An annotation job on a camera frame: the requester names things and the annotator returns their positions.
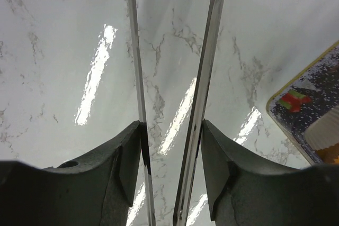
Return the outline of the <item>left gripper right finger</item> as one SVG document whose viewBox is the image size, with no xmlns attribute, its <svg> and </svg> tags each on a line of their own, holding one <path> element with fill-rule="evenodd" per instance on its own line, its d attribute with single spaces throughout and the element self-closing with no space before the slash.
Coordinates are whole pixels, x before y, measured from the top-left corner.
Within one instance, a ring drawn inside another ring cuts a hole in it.
<svg viewBox="0 0 339 226">
<path fill-rule="evenodd" d="M 295 169 L 263 158 L 202 122 L 210 218 L 216 225 L 338 225 L 338 166 Z"/>
</svg>

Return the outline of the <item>square cookie tin box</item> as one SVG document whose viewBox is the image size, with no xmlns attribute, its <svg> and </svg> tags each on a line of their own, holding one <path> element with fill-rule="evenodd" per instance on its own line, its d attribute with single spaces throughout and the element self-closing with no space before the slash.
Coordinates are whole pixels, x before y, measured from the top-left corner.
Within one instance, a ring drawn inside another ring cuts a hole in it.
<svg viewBox="0 0 339 226">
<path fill-rule="evenodd" d="M 277 91 L 266 111 L 310 164 L 338 164 L 338 144 L 314 150 L 304 139 L 306 129 L 338 105 L 338 43 Z"/>
</svg>

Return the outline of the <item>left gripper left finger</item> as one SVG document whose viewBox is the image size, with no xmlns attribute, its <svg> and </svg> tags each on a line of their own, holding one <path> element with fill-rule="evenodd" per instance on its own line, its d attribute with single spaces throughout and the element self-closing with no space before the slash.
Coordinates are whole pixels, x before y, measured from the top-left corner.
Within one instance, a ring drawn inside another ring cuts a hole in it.
<svg viewBox="0 0 339 226">
<path fill-rule="evenodd" d="M 1 225 L 125 225 L 140 159 L 140 123 L 59 167 L 1 162 Z"/>
</svg>

